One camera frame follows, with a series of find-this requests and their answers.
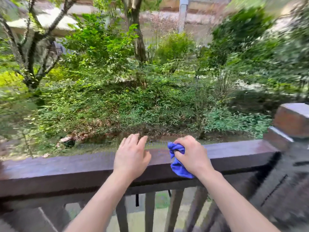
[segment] forearm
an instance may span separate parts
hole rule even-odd
[[[131,181],[121,173],[112,173],[103,186],[87,203],[65,232],[104,231],[118,202]]]
[[[199,180],[213,197],[232,232],[279,232],[219,172],[203,174]]]

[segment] crumpled cloth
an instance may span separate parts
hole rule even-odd
[[[174,151],[179,151],[181,154],[184,154],[185,152],[183,145],[175,144],[172,142],[168,143],[168,149],[170,150],[171,159],[174,158],[175,156]],[[184,165],[179,160],[177,160],[176,157],[175,157],[174,162],[171,164],[171,168],[173,172],[176,173],[180,177],[190,178],[190,179],[195,178],[195,176],[189,173],[188,170],[184,167]]]

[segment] hand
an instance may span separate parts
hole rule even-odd
[[[174,151],[175,156],[197,178],[202,173],[214,171],[211,161],[207,156],[207,150],[194,137],[185,136],[184,138],[178,138],[174,143],[184,146],[184,155],[179,151]]]
[[[119,172],[132,182],[146,169],[151,160],[150,152],[145,152],[147,136],[138,141],[139,134],[131,134],[124,138],[116,152],[114,160],[114,172]]]

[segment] skin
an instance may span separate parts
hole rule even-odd
[[[145,152],[147,136],[124,138],[115,155],[114,172],[88,202],[65,232],[105,231],[112,212],[126,189],[146,169],[151,155]],[[232,232],[280,232],[216,171],[207,150],[192,136],[175,141],[185,147],[185,154],[175,151],[176,158],[207,188],[226,218]]]

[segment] patio umbrella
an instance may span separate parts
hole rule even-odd
[[[37,15],[37,19],[39,20],[41,26],[44,29],[48,29],[53,21],[56,19],[58,14],[60,13],[60,9],[54,8],[51,10],[44,10],[45,13]],[[18,34],[23,34],[27,28],[27,19],[18,19],[12,22],[7,23],[13,32]],[[55,37],[64,37],[68,33],[74,31],[73,28],[69,27],[68,24],[73,24],[76,26],[77,21],[70,16],[65,15],[63,19],[59,22],[57,27],[52,31],[52,35]],[[31,23],[30,29],[34,28],[34,24]]]

